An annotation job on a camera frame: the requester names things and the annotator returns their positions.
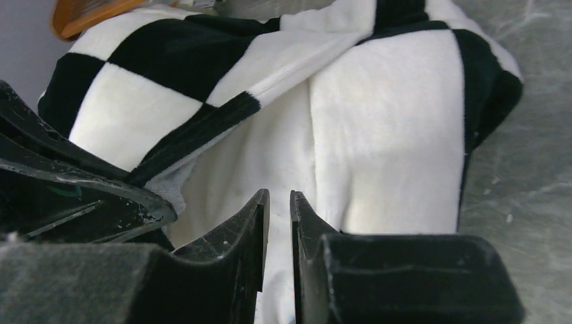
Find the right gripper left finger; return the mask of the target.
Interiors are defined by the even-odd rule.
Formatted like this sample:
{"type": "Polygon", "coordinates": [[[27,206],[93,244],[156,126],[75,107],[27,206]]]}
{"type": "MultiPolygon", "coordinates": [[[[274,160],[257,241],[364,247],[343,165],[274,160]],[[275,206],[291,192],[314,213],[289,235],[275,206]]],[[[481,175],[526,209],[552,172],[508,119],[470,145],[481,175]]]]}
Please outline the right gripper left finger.
{"type": "Polygon", "coordinates": [[[2,323],[253,323],[268,190],[202,237],[153,244],[1,245],[2,323]]]}

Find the black white checkered pillowcase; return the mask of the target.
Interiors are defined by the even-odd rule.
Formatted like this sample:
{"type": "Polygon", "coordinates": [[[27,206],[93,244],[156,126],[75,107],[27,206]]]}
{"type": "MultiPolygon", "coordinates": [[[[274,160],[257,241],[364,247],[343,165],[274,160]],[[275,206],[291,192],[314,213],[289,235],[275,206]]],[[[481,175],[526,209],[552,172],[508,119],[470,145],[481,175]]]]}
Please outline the black white checkered pillowcase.
{"type": "Polygon", "coordinates": [[[514,57],[452,1],[335,1],[249,20],[156,5],[88,29],[40,116],[179,216],[198,158],[307,82],[315,194],[353,234],[453,233],[471,152],[519,102],[514,57]]]}

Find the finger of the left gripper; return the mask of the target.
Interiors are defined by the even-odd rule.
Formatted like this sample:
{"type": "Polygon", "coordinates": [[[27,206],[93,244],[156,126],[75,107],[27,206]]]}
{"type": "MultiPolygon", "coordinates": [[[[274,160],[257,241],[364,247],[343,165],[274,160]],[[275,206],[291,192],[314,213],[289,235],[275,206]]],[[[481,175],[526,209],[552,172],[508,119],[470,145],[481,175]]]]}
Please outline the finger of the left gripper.
{"type": "Polygon", "coordinates": [[[60,135],[29,108],[3,80],[1,81],[1,134],[42,157],[72,165],[104,178],[124,180],[128,175],[128,172],[88,153],[60,135]]]}

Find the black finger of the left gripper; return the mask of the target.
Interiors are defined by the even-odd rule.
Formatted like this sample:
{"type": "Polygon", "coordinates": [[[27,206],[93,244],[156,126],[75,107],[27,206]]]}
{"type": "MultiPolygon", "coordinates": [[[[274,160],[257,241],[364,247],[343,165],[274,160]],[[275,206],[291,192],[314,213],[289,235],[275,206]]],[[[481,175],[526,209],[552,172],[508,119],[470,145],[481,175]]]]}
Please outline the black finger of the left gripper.
{"type": "Polygon", "coordinates": [[[1,137],[1,233],[38,242],[125,242],[175,221],[160,196],[1,137]]]}

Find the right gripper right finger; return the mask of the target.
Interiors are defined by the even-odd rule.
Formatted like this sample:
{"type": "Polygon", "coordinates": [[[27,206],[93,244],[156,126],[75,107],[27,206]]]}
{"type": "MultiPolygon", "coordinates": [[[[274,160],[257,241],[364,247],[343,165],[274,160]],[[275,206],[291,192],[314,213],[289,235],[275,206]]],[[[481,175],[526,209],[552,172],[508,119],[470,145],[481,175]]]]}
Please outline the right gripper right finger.
{"type": "Polygon", "coordinates": [[[522,323],[496,249],[477,236],[343,234],[290,196],[297,323],[522,323]]]}

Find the white pillow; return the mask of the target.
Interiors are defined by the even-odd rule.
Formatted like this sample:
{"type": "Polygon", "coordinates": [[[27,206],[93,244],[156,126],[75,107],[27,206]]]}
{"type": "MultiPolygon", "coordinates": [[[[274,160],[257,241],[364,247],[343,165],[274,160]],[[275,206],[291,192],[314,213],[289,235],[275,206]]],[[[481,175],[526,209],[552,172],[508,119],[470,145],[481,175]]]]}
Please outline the white pillow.
{"type": "Polygon", "coordinates": [[[199,156],[182,188],[185,209],[167,229],[175,247],[236,213],[259,189],[270,192],[264,285],[257,323],[295,319],[289,197],[315,194],[315,153],[307,82],[287,91],[199,156]]]}

